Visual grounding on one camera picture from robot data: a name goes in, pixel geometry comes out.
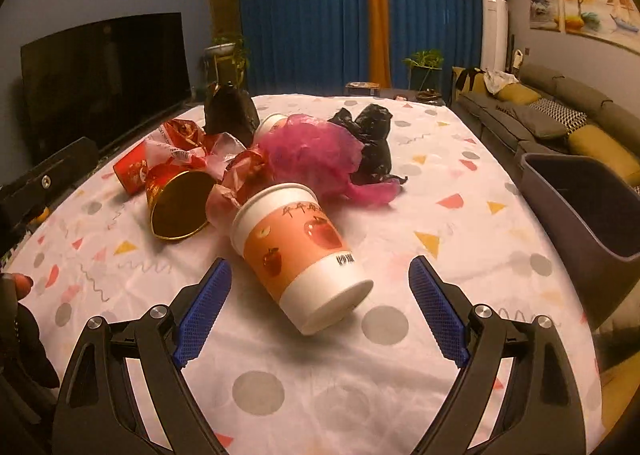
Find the left hand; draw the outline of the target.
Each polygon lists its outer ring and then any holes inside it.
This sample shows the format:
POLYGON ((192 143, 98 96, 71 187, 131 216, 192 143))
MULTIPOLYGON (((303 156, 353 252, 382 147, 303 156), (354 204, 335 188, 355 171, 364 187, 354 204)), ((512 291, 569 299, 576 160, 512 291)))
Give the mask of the left hand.
POLYGON ((24 299, 34 286, 32 278, 21 273, 3 273, 2 279, 14 285, 17 300, 24 299))

